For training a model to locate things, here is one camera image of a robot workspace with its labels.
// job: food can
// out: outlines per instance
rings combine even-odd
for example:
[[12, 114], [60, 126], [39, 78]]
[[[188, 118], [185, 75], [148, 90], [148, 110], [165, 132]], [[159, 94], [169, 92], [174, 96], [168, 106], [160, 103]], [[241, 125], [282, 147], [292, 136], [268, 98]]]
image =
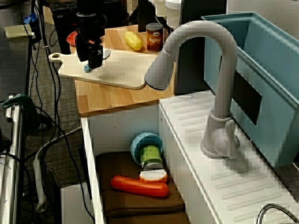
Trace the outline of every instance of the food can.
[[159, 52], [163, 48], [163, 25], [157, 22], [146, 25], [146, 49]]
[[148, 145], [140, 150], [140, 161], [143, 170], [163, 168], [160, 150], [153, 145]]

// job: wooden countertop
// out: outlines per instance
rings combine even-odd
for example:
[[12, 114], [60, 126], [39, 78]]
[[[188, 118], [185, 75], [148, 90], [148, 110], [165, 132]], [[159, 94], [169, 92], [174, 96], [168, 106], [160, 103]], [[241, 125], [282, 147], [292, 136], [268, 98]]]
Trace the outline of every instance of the wooden countertop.
[[[105, 36], [102, 38], [102, 46], [109, 49], [135, 52], [126, 44], [123, 38], [127, 31], [132, 31], [137, 34], [143, 42], [143, 47], [137, 52], [153, 55], [159, 54], [148, 52], [146, 50], [146, 33], [138, 33], [137, 25], [106, 29]], [[71, 52], [75, 52], [75, 50], [75, 47], [71, 46]], [[148, 85], [145, 85], [145, 87], [140, 90], [132, 90], [75, 80], [78, 112], [80, 117], [89, 117], [103, 113], [142, 107], [144, 105], [157, 104], [159, 99], [174, 96], [173, 82], [174, 71], [170, 86], [164, 91], [154, 90]]]

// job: blue plastic bin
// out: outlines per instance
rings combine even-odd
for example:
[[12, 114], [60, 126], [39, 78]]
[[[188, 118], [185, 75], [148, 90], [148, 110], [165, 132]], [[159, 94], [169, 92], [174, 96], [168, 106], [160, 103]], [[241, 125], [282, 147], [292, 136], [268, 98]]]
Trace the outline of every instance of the blue plastic bin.
[[[273, 167], [289, 165], [299, 151], [299, 42], [257, 15], [203, 16], [219, 23], [238, 45], [236, 71], [262, 96], [256, 125], [233, 100], [231, 112]], [[221, 50], [205, 45], [205, 81], [215, 92]]]

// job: faucet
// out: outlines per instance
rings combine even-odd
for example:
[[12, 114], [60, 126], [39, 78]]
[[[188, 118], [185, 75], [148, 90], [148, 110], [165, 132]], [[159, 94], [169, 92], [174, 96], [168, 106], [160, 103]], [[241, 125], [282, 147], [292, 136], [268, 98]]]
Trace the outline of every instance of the faucet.
[[175, 54], [179, 47], [194, 37], [208, 37], [217, 42], [222, 60], [214, 106], [209, 113], [205, 136], [201, 142], [202, 152], [210, 158], [237, 156], [240, 146], [235, 136], [235, 122], [230, 112], [232, 87], [238, 57], [237, 44], [223, 26], [211, 21], [192, 21], [175, 29], [145, 74], [145, 82], [156, 90], [165, 90], [171, 81]]
[[261, 209], [261, 211], [259, 212], [259, 214], [257, 216], [256, 224], [262, 224], [263, 216], [266, 213], [266, 211], [269, 209], [280, 210], [283, 213], [285, 213], [288, 217], [290, 217], [295, 223], [299, 223], [299, 219], [296, 216], [294, 216], [294, 214], [292, 214], [288, 209], [282, 207], [281, 205], [272, 203], [272, 204], [268, 204], [268, 205], [264, 206]]

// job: green can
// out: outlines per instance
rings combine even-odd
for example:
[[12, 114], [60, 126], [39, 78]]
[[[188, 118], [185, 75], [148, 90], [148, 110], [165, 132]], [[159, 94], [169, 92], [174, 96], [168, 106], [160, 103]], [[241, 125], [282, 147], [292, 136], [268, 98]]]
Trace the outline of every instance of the green can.
[[143, 147], [140, 152], [141, 167], [147, 169], [162, 169], [160, 150], [153, 145]]

